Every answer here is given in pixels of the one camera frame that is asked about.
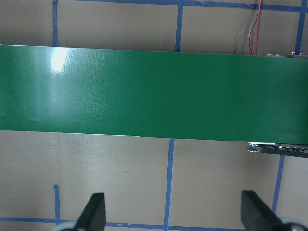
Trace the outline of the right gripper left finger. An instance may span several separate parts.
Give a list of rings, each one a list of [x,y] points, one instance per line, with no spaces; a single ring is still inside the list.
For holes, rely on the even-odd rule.
[[[106,226],[104,193],[94,193],[75,224],[76,231],[103,231]]]

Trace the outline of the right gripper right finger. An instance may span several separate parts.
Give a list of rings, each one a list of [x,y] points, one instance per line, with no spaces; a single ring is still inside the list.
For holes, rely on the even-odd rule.
[[[241,193],[241,222],[246,231],[291,231],[272,210],[250,190]]]

